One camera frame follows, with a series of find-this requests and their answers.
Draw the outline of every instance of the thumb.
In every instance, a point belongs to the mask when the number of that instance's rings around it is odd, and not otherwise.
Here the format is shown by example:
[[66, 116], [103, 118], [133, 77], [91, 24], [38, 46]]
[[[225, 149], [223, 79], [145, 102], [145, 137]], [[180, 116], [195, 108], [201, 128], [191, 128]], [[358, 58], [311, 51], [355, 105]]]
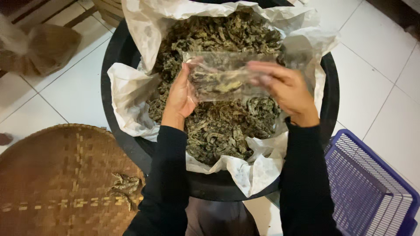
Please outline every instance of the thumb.
[[177, 78], [175, 79], [174, 83], [177, 83], [181, 86], [186, 86], [187, 85], [187, 80], [188, 80], [188, 74], [189, 74], [189, 68], [188, 65], [185, 63], [182, 63], [182, 69], [179, 72]]

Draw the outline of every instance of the round woven basket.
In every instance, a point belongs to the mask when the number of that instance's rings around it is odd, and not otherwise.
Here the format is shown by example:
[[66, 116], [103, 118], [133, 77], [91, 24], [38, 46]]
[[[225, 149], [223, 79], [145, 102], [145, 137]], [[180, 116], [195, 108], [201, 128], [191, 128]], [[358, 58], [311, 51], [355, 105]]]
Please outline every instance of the round woven basket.
[[18, 141], [0, 155], [1, 235], [122, 235], [136, 214], [109, 196], [116, 178], [143, 172], [102, 128], [63, 124]]

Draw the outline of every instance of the person's left hand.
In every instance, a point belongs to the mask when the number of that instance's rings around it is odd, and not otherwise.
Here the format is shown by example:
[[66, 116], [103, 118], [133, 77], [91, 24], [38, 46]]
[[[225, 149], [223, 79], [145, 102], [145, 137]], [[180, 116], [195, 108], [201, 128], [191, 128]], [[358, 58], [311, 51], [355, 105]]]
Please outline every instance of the person's left hand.
[[192, 99], [192, 85], [188, 80], [188, 74], [188, 65], [182, 63], [182, 69], [169, 90], [161, 125], [184, 130], [185, 118], [194, 111], [196, 106]]

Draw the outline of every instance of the dried green plant material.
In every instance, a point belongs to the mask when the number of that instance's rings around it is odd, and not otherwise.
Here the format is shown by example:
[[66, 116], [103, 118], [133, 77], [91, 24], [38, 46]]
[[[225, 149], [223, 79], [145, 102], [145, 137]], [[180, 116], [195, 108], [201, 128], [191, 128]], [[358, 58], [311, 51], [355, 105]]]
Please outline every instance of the dried green plant material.
[[111, 189], [126, 189], [129, 188], [129, 194], [137, 190], [140, 184], [140, 179], [137, 177], [128, 177], [124, 174], [112, 173], [117, 180], [114, 182], [114, 186]]
[[131, 209], [133, 209], [133, 202], [130, 200], [130, 198], [128, 197], [127, 194], [122, 193], [122, 192], [111, 192], [109, 195], [110, 196], [121, 197], [122, 200], [124, 200], [127, 203], [127, 206], [129, 208], [129, 211], [131, 211]]
[[232, 101], [250, 97], [268, 97], [262, 88], [249, 80], [262, 73], [249, 71], [252, 60], [276, 62], [277, 54], [250, 52], [183, 52], [184, 62], [194, 64], [189, 81], [194, 86], [195, 97], [202, 102]]
[[122, 197], [122, 199], [127, 202], [129, 211], [131, 211], [133, 202], [130, 200], [129, 194], [132, 194], [138, 189], [140, 179], [137, 177], [128, 177], [127, 175], [119, 173], [111, 174], [117, 178], [117, 180], [114, 181], [114, 185], [107, 191], [107, 194], [109, 193], [110, 196]]
[[[162, 41], [154, 72], [162, 83], [148, 101], [149, 117], [160, 123], [169, 88], [181, 69], [182, 52], [229, 51], [276, 54], [281, 45], [280, 32], [264, 27], [265, 21], [251, 8], [242, 8], [227, 17], [192, 16], [175, 23]], [[219, 87], [226, 91], [234, 84]], [[246, 160], [252, 155], [245, 137], [266, 139], [280, 108], [272, 98], [200, 102], [185, 120], [187, 152], [198, 161], [212, 165], [221, 155]]]

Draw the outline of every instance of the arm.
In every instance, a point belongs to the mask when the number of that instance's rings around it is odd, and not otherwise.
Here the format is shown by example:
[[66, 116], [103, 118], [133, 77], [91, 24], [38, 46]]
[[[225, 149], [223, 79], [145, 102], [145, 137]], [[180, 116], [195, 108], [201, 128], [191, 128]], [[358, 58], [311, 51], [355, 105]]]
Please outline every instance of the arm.
[[288, 235], [341, 235], [332, 214], [328, 172], [320, 143], [318, 112], [299, 71], [273, 63], [250, 62], [266, 75], [252, 83], [266, 88], [290, 114], [286, 161], [280, 176], [280, 217]]
[[341, 235], [332, 214], [320, 127], [288, 123], [286, 161], [281, 172], [280, 218], [287, 235]]
[[188, 67], [184, 64], [169, 91], [152, 167], [142, 190], [143, 201], [124, 236], [185, 235], [189, 187], [186, 179], [184, 121], [195, 108], [187, 99]]

